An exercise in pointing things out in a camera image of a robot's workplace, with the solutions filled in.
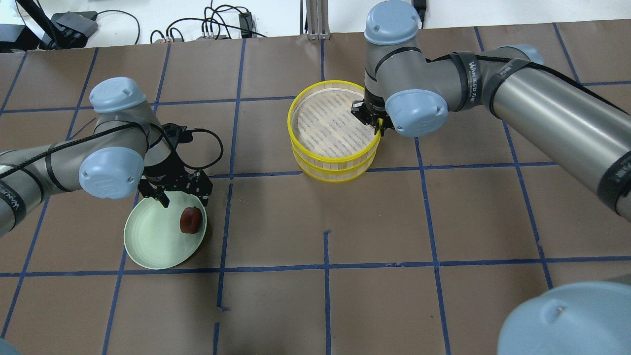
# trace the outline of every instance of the black cable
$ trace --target black cable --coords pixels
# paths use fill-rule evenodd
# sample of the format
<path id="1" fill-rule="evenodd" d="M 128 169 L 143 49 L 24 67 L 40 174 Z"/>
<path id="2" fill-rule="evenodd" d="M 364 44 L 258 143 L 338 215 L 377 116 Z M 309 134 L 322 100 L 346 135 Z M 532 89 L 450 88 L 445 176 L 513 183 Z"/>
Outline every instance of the black cable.
<path id="1" fill-rule="evenodd" d="M 39 3 L 39 0 L 37 0 L 37 6 L 39 6 L 39 8 L 42 10 L 42 12 L 44 12 L 44 8 L 42 7 L 42 4 Z M 22 22 L 24 22 L 24 26 L 26 26 L 27 23 L 24 21 L 24 17 L 22 17 L 22 12 L 20 11 L 20 7 L 18 6 L 18 1 L 17 0 L 15 1 L 15 8 L 18 10 L 18 13 L 20 14 L 20 18 L 22 19 Z M 52 26 L 54 26 L 54 25 L 51 26 L 50 25 L 51 23 L 52 23 L 52 21 L 48 22 L 48 28 L 49 28 L 50 32 L 52 32 L 52 38 L 50 39 L 50 42 L 48 42 L 48 44 L 46 45 L 46 48 L 45 48 L 46 51 L 50 50 L 50 48 L 52 47 L 53 43 L 59 45 L 59 41 L 57 40 L 57 34 L 55 33 L 55 30 L 52 28 Z"/>
<path id="2" fill-rule="evenodd" d="M 149 36 L 149 42 L 153 43 L 153 35 L 154 33 L 158 33 L 160 34 L 160 37 L 162 37 L 162 40 L 164 40 L 165 42 L 167 41 L 167 39 L 164 37 L 164 34 L 162 34 L 162 31 L 160 30 L 153 30 L 153 32 L 151 33 L 151 35 Z"/>
<path id="3" fill-rule="evenodd" d="M 111 12 L 124 13 L 126 15 L 129 15 L 129 16 L 133 17 L 134 20 L 136 20 L 136 25 L 138 26 L 138 34 L 136 36 L 136 41 L 134 42 L 134 44 L 138 44 L 138 40 L 140 39 L 140 21 L 138 21 L 138 19 L 134 15 L 132 15 L 132 14 L 130 14 L 128 12 L 122 11 L 122 10 L 105 10 L 105 11 L 101 11 L 101 12 L 97 13 L 97 16 L 101 15 L 102 13 L 111 13 Z"/>
<path id="4" fill-rule="evenodd" d="M 34 163 L 34 162 L 36 162 L 36 161 L 38 161 L 38 160 L 40 160 L 42 158 L 46 158 L 46 157 L 52 155 L 53 153 L 56 153 L 56 152 L 58 152 L 58 151 L 60 151 L 62 149 L 70 148 L 70 147 L 73 147 L 73 146 L 75 146 L 77 144 L 81 144 L 81 143 L 85 143 L 87 141 L 95 140 L 95 139 L 101 138 L 101 137 L 103 137 L 105 135 L 109 135 L 111 133 L 122 131 L 124 129 L 132 128 L 132 127 L 137 127 L 137 128 L 143 129 L 143 127 L 140 124 L 138 124 L 138 123 L 128 123 L 128 124 L 124 124 L 122 126 L 110 128 L 107 131 L 103 131 L 103 132 L 97 133 L 95 135 L 91 135 L 91 136 L 88 136 L 88 137 L 85 137 L 85 138 L 81 138 L 79 140 L 69 141 L 68 143 L 64 143 L 62 145 L 58 145 L 58 146 L 54 147 L 53 149 L 49 149 L 49 150 L 47 150 L 47 151 L 45 151 L 43 153 L 40 153 L 40 154 L 38 154 L 38 155 L 36 155 L 36 156 L 34 156 L 34 157 L 24 161 L 24 162 L 12 167 L 11 169 L 9 169 L 9 170 L 3 172 L 2 174 L 0 174 L 0 179 L 4 179 L 7 176 L 13 174 L 14 172 L 20 171 L 20 170 L 24 169 L 25 167 L 31 165 L 32 163 Z"/>
<path id="5" fill-rule="evenodd" d="M 204 18 L 208 18 L 208 15 L 206 15 L 206 10 L 210 10 L 210 11 L 212 11 L 212 12 L 213 12 L 213 13 L 212 13 L 212 15 L 210 16 L 210 20 L 213 20 L 213 19 L 215 18 L 215 15 L 217 15 L 217 16 L 219 17 L 219 19 L 221 20 L 221 22 L 223 22 L 223 24 L 224 24 L 224 25 L 226 25 L 226 20 L 224 20 L 224 19 L 223 19 L 222 15 L 221 15 L 221 14 L 219 14 L 219 13 L 218 13 L 215 9 L 213 9 L 213 8 L 212 8 L 212 7 L 210 7 L 210 6 L 207 6 L 207 7 L 205 7 L 205 8 L 204 8 Z M 232 36 L 230 35 L 230 31 L 228 31 L 228 30 L 227 30 L 226 32 L 227 32 L 227 36 L 228 36 L 228 38 L 229 38 L 229 39 L 232 39 Z M 217 26 L 217 36 L 215 37 L 215 39 L 218 39 L 220 35 L 221 35 L 221 26 L 219 26 L 219 25 L 218 25 L 218 26 Z"/>
<path id="6" fill-rule="evenodd" d="M 27 22 L 24 21 L 24 16 L 22 16 L 22 11 L 20 11 L 20 5 L 18 5 L 18 0 L 15 0 L 15 9 L 18 10 L 18 14 L 20 14 L 20 18 L 22 19 L 22 23 L 24 23 L 24 26 L 26 26 Z"/>
<path id="7" fill-rule="evenodd" d="M 160 134 L 162 135 L 162 138 L 164 138 L 164 140 L 167 141 L 168 148 L 171 150 L 171 152 L 176 152 L 177 153 L 175 147 L 173 147 L 173 145 L 171 144 L 171 141 L 169 140 L 169 137 L 164 132 L 164 129 L 161 126 L 159 126 L 159 125 L 157 125 L 155 123 L 151 123 L 151 127 L 157 129 L 158 132 L 160 132 Z M 190 166 L 189 164 L 186 164 L 182 160 L 182 164 L 184 164 L 185 167 L 187 167 L 189 169 L 192 169 L 192 170 L 203 170 L 203 169 L 207 169 L 207 168 L 217 164 L 219 162 L 219 160 L 221 160 L 221 158 L 223 157 L 223 142 L 221 141 L 221 138 L 219 138 L 219 136 L 215 132 L 210 131 L 208 129 L 204 129 L 204 128 L 193 128 L 193 129 L 190 129 L 190 130 L 186 130 L 185 132 L 190 132 L 190 133 L 204 132 L 204 133 L 208 133 L 208 134 L 214 136 L 217 139 L 217 142 L 219 143 L 219 156 L 217 157 L 217 159 L 212 161 L 210 164 L 206 164 L 206 165 L 201 166 L 201 167 L 195 167 L 195 166 Z"/>
<path id="8" fill-rule="evenodd" d="M 170 35 L 171 35 L 171 39 L 173 40 L 173 42 L 175 42 L 175 37 L 173 37 L 173 30 L 176 30 L 176 31 L 177 31 L 177 33 L 179 33 L 179 34 L 180 34 L 180 37 L 182 38 L 182 42 L 184 42 L 184 35 L 182 35 L 182 31 L 178 30 L 178 29 L 177 29 L 177 28 L 175 28 L 175 27 L 171 27 L 171 32 L 170 32 Z"/>
<path id="9" fill-rule="evenodd" d="M 173 22 L 172 22 L 172 23 L 171 23 L 171 24 L 167 27 L 167 29 L 170 29 L 170 28 L 171 28 L 171 26 L 175 25 L 176 23 L 178 23 L 178 22 L 180 22 L 180 21 L 187 21 L 187 20 L 209 21 L 209 19 L 204 19 L 204 18 L 185 17 L 185 18 L 181 18 L 181 19 L 179 19 L 179 20 L 175 20 L 175 21 L 173 21 Z M 234 28 L 234 29 L 237 29 L 237 30 L 242 30 L 242 31 L 250 32 L 250 33 L 251 33 L 251 34 L 253 34 L 253 35 L 257 35 L 257 36 L 261 36 L 261 37 L 267 38 L 267 36 L 266 36 L 266 35 L 263 35 L 263 34 L 261 34 L 261 33 L 259 33 L 259 32 L 255 32 L 255 31 L 252 31 L 252 30 L 248 30 L 247 28 L 242 28 L 242 27 L 237 27 L 237 26 L 226 25 L 226 24 L 224 24 L 224 23 L 219 23 L 219 22 L 217 22 L 216 20 L 210 20 L 210 22 L 215 23 L 215 24 L 217 24 L 217 25 L 219 25 L 219 26 L 224 26 L 224 27 L 227 27 L 227 28 Z"/>
<path id="10" fill-rule="evenodd" d="M 215 11 L 217 11 L 218 13 L 222 13 L 222 12 L 226 12 L 226 11 L 230 11 L 230 10 L 237 10 L 239 13 L 243 13 L 243 11 L 239 10 L 239 8 L 244 8 L 243 6 L 232 6 L 232 5 L 219 5 L 217 6 L 217 8 L 215 9 Z"/>

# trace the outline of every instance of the black device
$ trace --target black device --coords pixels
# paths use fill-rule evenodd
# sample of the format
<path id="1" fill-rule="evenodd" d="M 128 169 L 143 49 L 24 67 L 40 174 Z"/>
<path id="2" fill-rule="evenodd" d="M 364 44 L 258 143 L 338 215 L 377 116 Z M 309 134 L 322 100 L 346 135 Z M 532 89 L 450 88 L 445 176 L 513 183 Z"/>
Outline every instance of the black device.
<path id="1" fill-rule="evenodd" d="M 24 25 L 0 24 L 0 53 L 29 51 L 39 43 L 40 39 Z"/>
<path id="2" fill-rule="evenodd" d="M 254 34 L 254 18 L 250 11 L 239 13 L 239 27 L 241 27 L 241 38 L 252 38 Z"/>
<path id="3" fill-rule="evenodd" d="M 88 37 L 98 27 L 95 22 L 96 11 L 58 13 L 48 19 L 42 8 L 33 0 L 16 1 L 44 30 L 44 49 L 83 48 L 88 43 Z"/>

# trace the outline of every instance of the wire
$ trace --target wire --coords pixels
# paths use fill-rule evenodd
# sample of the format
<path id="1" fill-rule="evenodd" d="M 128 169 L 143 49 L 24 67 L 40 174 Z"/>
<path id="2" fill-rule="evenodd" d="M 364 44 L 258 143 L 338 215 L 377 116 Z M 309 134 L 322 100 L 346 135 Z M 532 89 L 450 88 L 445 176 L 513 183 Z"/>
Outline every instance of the wire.
<path id="1" fill-rule="evenodd" d="M 235 28 L 235 29 L 237 29 L 237 30 L 242 30 L 242 31 L 250 32 L 251 34 L 254 34 L 254 35 L 257 35 L 257 36 L 261 36 L 261 37 L 265 37 L 265 38 L 267 38 L 267 36 L 266 36 L 266 35 L 263 35 L 263 34 L 261 34 L 261 33 L 259 33 L 259 32 L 255 32 L 255 31 L 252 31 L 252 30 L 248 30 L 247 28 L 242 28 L 242 27 L 237 27 L 237 26 L 226 25 L 226 24 L 224 24 L 224 23 L 219 23 L 219 22 L 217 22 L 216 20 L 209 20 L 209 19 L 196 18 L 196 17 L 185 17 L 185 18 L 181 18 L 181 19 L 179 19 L 179 20 L 175 20 L 175 21 L 173 21 L 173 22 L 172 22 L 172 23 L 171 23 L 171 24 L 167 27 L 167 30 L 168 30 L 168 29 L 170 29 L 170 28 L 171 28 L 173 25 L 175 25 L 176 23 L 178 23 L 178 22 L 180 22 L 180 21 L 187 21 L 187 20 L 210 21 L 210 22 L 212 22 L 212 23 L 214 23 L 214 24 L 216 24 L 216 25 L 219 25 L 219 26 L 224 26 L 224 27 L 227 27 L 227 28 Z"/>
<path id="2" fill-rule="evenodd" d="M 213 12 L 213 14 L 210 16 L 210 19 L 211 19 L 211 20 L 213 20 L 213 19 L 215 18 L 215 15 L 217 15 L 217 16 L 219 17 L 219 19 L 221 20 L 221 22 L 223 22 L 223 24 L 224 24 L 224 25 L 226 25 L 226 21 L 223 19 L 222 15 L 221 15 L 221 14 L 219 14 L 219 12 L 217 12 L 217 10 L 213 9 L 213 7 L 212 7 L 212 6 L 210 6 L 210 7 L 209 7 L 209 6 L 207 6 L 207 7 L 205 7 L 205 8 L 204 8 L 204 18 L 208 18 L 208 15 L 206 15 L 206 10 L 210 10 L 210 11 L 212 11 L 212 12 Z M 215 39 L 218 39 L 218 38 L 219 38 L 219 36 L 220 36 L 220 34 L 221 34 L 221 26 L 219 26 L 219 25 L 218 25 L 218 26 L 217 26 L 217 30 L 218 30 L 218 32 L 219 32 L 219 33 L 217 34 L 217 36 L 215 37 Z M 229 38 L 229 39 L 232 39 L 232 36 L 230 35 L 230 31 L 226 31 L 226 32 L 228 33 L 228 38 Z"/>
<path id="3" fill-rule="evenodd" d="M 27 22 L 24 21 L 24 16 L 22 16 L 22 11 L 20 11 L 20 6 L 18 5 L 18 0 L 15 0 L 15 9 L 18 10 L 18 14 L 20 14 L 20 18 L 22 19 L 22 23 L 24 23 L 24 26 L 26 26 Z"/>
<path id="4" fill-rule="evenodd" d="M 158 132 L 160 132 L 160 134 L 162 135 L 162 138 L 164 138 L 164 140 L 167 141 L 168 148 L 171 150 L 171 152 L 177 153 L 175 147 L 173 147 L 173 145 L 171 144 L 171 141 L 169 140 L 169 137 L 164 132 L 164 129 L 161 126 L 159 126 L 159 125 L 157 125 L 155 123 L 151 123 L 151 127 L 157 129 Z M 204 166 L 200 166 L 200 167 L 190 166 L 189 164 L 186 164 L 182 160 L 182 164 L 184 164 L 184 166 L 186 166 L 189 169 L 195 170 L 195 171 L 196 170 L 204 170 L 206 168 L 209 168 L 209 167 L 217 164 L 219 162 L 219 160 L 221 160 L 221 158 L 223 157 L 223 142 L 221 141 L 221 138 L 219 138 L 219 136 L 215 132 L 210 131 L 208 129 L 204 129 L 204 128 L 193 128 L 193 129 L 186 130 L 186 132 L 190 132 L 190 133 L 204 132 L 204 133 L 208 133 L 208 134 L 214 136 L 217 139 L 217 142 L 219 143 L 219 156 L 217 157 L 217 159 L 213 160 L 211 163 L 206 164 Z"/>
<path id="5" fill-rule="evenodd" d="M 247 10 L 247 8 L 245 8 L 245 7 L 243 7 L 243 6 L 232 6 L 232 5 L 225 5 L 225 4 L 224 4 L 224 5 L 219 5 L 219 6 L 217 6 L 217 8 L 215 9 L 215 11 L 217 11 L 218 13 L 222 13 L 222 12 L 226 12 L 226 11 L 230 11 L 230 10 L 237 10 L 239 13 L 243 13 L 243 11 L 239 10 L 239 8 L 243 8 L 243 9 L 245 9 L 246 11 L 248 11 L 248 10 Z"/>
<path id="6" fill-rule="evenodd" d="M 170 36 L 171 36 L 171 39 L 173 40 L 173 42 L 175 42 L 175 37 L 173 37 L 173 30 L 176 30 L 177 33 L 180 34 L 180 37 L 182 38 L 182 42 L 184 42 L 184 35 L 182 35 L 182 32 L 180 30 L 178 30 L 177 28 L 175 28 L 175 27 L 171 27 Z"/>
<path id="7" fill-rule="evenodd" d="M 167 41 L 167 39 L 164 37 L 164 34 L 162 34 L 162 31 L 160 31 L 160 30 L 154 30 L 154 31 L 151 33 L 151 35 L 149 36 L 149 42 L 153 43 L 153 34 L 154 34 L 154 33 L 156 33 L 156 32 L 157 32 L 158 34 L 160 34 L 160 36 L 162 37 L 162 40 L 164 40 L 165 42 Z"/>
<path id="8" fill-rule="evenodd" d="M 73 147 L 75 145 L 78 145 L 78 144 L 81 144 L 81 143 L 85 143 L 87 141 L 95 140 L 95 139 L 101 138 L 101 137 L 103 137 L 105 135 L 109 135 L 111 133 L 122 131 L 124 129 L 132 128 L 132 127 L 137 127 L 137 128 L 143 129 L 143 127 L 140 124 L 138 124 L 138 123 L 129 123 L 129 124 L 124 124 L 122 126 L 110 128 L 107 131 L 103 131 L 103 132 L 97 133 L 95 135 L 91 135 L 89 137 L 81 138 L 79 140 L 74 140 L 74 141 L 70 141 L 70 142 L 62 144 L 62 145 L 58 145 L 58 146 L 56 146 L 56 147 L 54 147 L 52 149 L 48 149 L 47 151 L 45 151 L 43 153 L 40 153 L 40 154 L 38 154 L 38 155 L 36 155 L 36 156 L 34 156 L 34 157 L 22 162 L 22 163 L 14 166 L 13 168 L 3 172 L 2 174 L 0 174 L 0 179 L 4 179 L 7 176 L 13 174 L 14 172 L 20 171 L 20 170 L 24 169 L 25 167 L 31 165 L 32 163 L 34 163 L 34 162 L 36 162 L 36 161 L 38 161 L 38 160 L 40 160 L 42 158 L 46 158 L 46 157 L 52 155 L 53 153 L 56 153 L 56 152 L 58 152 L 58 151 L 60 151 L 62 149 L 70 148 L 70 147 Z"/>
<path id="9" fill-rule="evenodd" d="M 102 13 L 124 13 L 126 15 L 129 15 L 129 16 L 133 17 L 134 20 L 136 20 L 136 25 L 138 26 L 138 34 L 136 36 L 136 41 L 134 42 L 134 44 L 138 44 L 138 40 L 140 39 L 140 21 L 138 21 L 138 19 L 134 15 L 132 15 L 132 14 L 130 14 L 128 12 L 122 11 L 122 10 L 105 10 L 105 11 L 101 11 L 101 12 L 97 13 L 97 16 L 101 15 Z"/>

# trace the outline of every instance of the brand logo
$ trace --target brand logo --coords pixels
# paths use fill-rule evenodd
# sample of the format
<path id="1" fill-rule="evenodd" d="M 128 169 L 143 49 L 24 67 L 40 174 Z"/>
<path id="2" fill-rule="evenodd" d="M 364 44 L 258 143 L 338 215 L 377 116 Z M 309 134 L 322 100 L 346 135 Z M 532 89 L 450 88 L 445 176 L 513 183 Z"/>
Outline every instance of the brand logo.
<path id="1" fill-rule="evenodd" d="M 475 98 L 478 96 L 478 66 L 475 62 L 469 63 L 469 72 L 471 72 L 471 80 L 473 83 L 471 84 L 471 99 L 470 102 L 475 101 Z"/>
<path id="2" fill-rule="evenodd" d="M 13 196 L 12 193 L 3 189 L 2 187 L 0 187 L 0 193 L 3 194 L 4 196 L 7 196 L 7 198 L 9 198 L 9 201 L 11 202 L 11 206 L 13 207 L 14 210 L 17 210 L 20 207 L 20 203 L 15 198 L 15 196 Z"/>

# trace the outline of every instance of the black strap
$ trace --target black strap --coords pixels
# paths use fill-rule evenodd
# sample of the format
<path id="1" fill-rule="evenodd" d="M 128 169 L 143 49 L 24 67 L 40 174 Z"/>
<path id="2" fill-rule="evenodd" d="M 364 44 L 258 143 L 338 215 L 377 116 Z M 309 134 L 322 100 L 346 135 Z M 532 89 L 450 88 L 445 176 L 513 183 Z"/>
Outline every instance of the black strap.
<path id="1" fill-rule="evenodd" d="M 478 57 L 471 52 L 454 52 L 451 55 L 460 74 L 463 99 L 456 111 L 468 110 L 482 101 L 482 75 Z"/>
<path id="2" fill-rule="evenodd" d="M 387 61 L 390 57 L 392 57 L 395 54 L 399 54 L 402 52 L 408 52 L 408 51 L 413 51 L 413 52 L 419 52 L 421 53 L 421 50 L 417 47 L 399 47 L 395 50 L 393 50 L 392 52 L 386 54 L 383 58 L 381 58 L 381 60 L 379 60 L 379 63 L 377 63 L 377 65 L 375 66 L 375 76 L 377 76 L 377 72 L 379 70 L 379 67 L 384 64 L 385 61 Z"/>
<path id="3" fill-rule="evenodd" d="M 14 222 L 10 229 L 11 231 L 27 216 L 27 205 L 24 203 L 22 197 L 9 185 L 2 182 L 2 180 L 0 180 L 0 198 L 6 202 L 13 212 Z"/>
<path id="4" fill-rule="evenodd" d="M 10 163 L 1 163 L 0 165 L 6 165 L 6 166 L 10 166 L 10 167 L 16 167 L 17 166 L 15 164 L 10 164 Z M 29 175 L 31 177 L 31 179 L 33 179 L 33 181 L 35 181 L 35 183 L 37 184 L 37 187 L 40 190 L 40 196 L 41 196 L 40 197 L 40 203 L 44 202 L 44 186 L 42 185 L 42 182 L 30 170 L 27 170 L 26 168 L 24 168 L 24 169 L 20 169 L 20 171 L 25 172 L 27 175 Z"/>
<path id="5" fill-rule="evenodd" d="M 48 150 L 51 150 L 55 147 L 55 144 L 52 144 Z M 72 192 L 72 190 L 68 190 L 67 188 L 65 188 L 60 182 L 59 180 L 57 180 L 57 177 L 55 177 L 55 173 L 52 171 L 52 162 L 51 162 L 51 157 L 52 154 L 48 154 L 46 155 L 46 172 L 48 172 L 48 177 L 50 178 L 50 181 L 55 184 L 55 186 L 57 186 L 58 189 L 60 189 L 61 191 L 65 191 L 65 192 Z"/>
<path id="6" fill-rule="evenodd" d="M 495 114 L 495 110 L 493 110 L 493 99 L 495 98 L 495 93 L 500 85 L 504 82 L 504 80 L 508 79 L 509 76 L 517 73 L 520 69 L 526 67 L 530 61 L 525 59 L 514 58 L 511 59 L 505 66 L 502 67 L 497 73 L 493 74 L 489 79 L 485 89 L 482 91 L 482 100 L 484 101 L 484 105 L 487 109 L 493 114 L 493 116 L 497 117 Z"/>
<path id="7" fill-rule="evenodd" d="M 616 213 L 616 204 L 620 196 L 626 196 L 631 190 L 631 152 L 627 152 L 607 169 L 600 179 L 596 194 L 598 198 Z"/>

